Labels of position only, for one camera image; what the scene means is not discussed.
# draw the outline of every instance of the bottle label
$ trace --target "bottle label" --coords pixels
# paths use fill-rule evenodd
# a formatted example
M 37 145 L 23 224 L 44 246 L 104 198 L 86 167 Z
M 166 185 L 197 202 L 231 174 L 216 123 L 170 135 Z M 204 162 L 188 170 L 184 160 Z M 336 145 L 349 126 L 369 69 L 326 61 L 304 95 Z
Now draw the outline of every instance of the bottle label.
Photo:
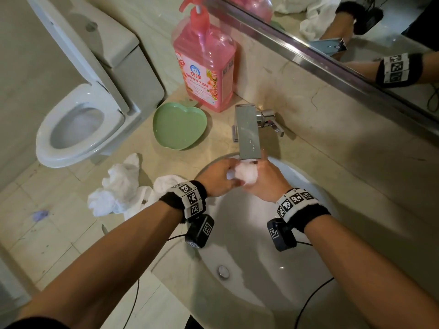
M 179 52 L 176 52 L 176 55 L 186 89 L 207 103 L 219 107 L 223 99 L 227 98 L 232 91 L 233 60 L 231 60 L 232 69 L 229 69 L 229 63 L 223 70 L 223 72 L 230 72 L 230 75 L 220 74 L 218 76 L 216 71 L 207 69 L 187 56 Z

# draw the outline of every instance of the toilet tank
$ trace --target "toilet tank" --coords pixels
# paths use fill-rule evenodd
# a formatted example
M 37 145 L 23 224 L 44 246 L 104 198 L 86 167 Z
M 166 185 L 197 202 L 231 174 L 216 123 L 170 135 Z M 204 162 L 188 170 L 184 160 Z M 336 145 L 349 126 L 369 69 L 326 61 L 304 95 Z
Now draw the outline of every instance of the toilet tank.
M 145 119 L 165 92 L 139 39 L 119 22 L 84 0 L 50 0 L 84 40 L 130 108 Z

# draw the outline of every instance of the sink drain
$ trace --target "sink drain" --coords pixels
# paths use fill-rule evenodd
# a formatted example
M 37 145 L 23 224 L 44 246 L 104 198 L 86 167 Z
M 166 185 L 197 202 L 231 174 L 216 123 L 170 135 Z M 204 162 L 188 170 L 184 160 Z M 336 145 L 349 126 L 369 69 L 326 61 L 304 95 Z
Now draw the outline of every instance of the sink drain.
M 218 275 L 219 275 L 222 279 L 229 279 L 229 277 L 230 277 L 229 270 L 228 270 L 225 266 L 223 266 L 223 265 L 220 265 L 220 266 L 218 267 Z

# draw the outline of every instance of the black sensor device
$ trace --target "black sensor device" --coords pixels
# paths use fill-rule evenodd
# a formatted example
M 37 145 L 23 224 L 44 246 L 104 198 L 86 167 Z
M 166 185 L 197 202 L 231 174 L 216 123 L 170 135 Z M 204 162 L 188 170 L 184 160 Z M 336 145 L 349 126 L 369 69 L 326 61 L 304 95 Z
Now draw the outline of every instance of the black sensor device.
M 373 28 L 376 23 L 383 19 L 384 13 L 379 8 L 372 8 L 364 13 L 354 23 L 354 34 L 362 35 Z
M 288 227 L 282 218 L 274 218 L 268 221 L 267 228 L 278 251 L 283 252 L 297 246 L 291 227 Z
M 210 236 L 215 221 L 208 214 L 201 214 L 190 224 L 184 237 L 189 245 L 194 248 L 203 248 Z

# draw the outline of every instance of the soap pump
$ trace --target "soap pump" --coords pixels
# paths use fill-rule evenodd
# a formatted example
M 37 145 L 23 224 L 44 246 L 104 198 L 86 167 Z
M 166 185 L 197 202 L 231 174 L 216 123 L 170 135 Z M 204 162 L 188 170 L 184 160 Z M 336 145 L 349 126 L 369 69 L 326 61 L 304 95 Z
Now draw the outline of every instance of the soap pump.
M 195 7 L 174 30 L 173 47 L 189 97 L 222 112 L 233 94 L 236 45 L 229 35 L 210 23 L 202 1 L 184 0 L 181 4 L 181 12 L 189 4 Z

